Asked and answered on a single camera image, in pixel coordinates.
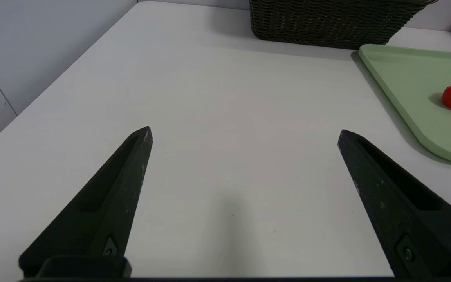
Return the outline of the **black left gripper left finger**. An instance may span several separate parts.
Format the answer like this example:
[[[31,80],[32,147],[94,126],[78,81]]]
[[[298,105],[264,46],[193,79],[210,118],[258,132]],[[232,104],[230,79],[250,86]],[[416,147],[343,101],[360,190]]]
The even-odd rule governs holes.
[[[134,131],[20,255],[24,277],[130,277],[125,257],[152,150]]]

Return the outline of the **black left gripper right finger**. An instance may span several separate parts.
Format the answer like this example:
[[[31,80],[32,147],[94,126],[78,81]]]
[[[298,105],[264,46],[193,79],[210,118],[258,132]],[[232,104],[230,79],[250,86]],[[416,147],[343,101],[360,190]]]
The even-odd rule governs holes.
[[[374,144],[337,146],[395,277],[451,277],[451,205]]]

